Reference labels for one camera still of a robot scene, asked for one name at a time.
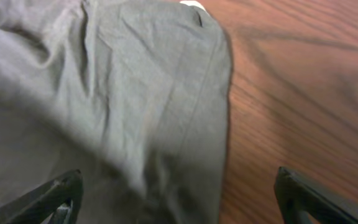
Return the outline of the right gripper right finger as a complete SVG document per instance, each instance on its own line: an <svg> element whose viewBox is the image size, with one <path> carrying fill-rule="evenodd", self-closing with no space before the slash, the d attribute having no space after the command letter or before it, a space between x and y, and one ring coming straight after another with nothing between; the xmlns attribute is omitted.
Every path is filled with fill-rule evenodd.
<svg viewBox="0 0 358 224"><path fill-rule="evenodd" d="M330 191L321 184L286 167L279 167L274 184L275 196L286 224L358 224L358 204Z"/></svg>

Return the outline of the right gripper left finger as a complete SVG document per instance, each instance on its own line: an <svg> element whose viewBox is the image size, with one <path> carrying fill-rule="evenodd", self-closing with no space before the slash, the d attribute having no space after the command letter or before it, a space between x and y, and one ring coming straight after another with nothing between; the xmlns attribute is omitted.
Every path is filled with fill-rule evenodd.
<svg viewBox="0 0 358 224"><path fill-rule="evenodd" d="M75 224L83 197L83 178L70 170L0 207L0 223Z"/></svg>

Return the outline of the grey shorts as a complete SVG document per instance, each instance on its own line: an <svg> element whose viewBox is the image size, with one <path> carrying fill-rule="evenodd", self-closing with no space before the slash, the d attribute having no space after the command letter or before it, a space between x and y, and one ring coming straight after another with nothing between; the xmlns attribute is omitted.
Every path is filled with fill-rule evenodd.
<svg viewBox="0 0 358 224"><path fill-rule="evenodd" d="M0 1L0 207L78 169L79 223L217 223L231 71L198 6Z"/></svg>

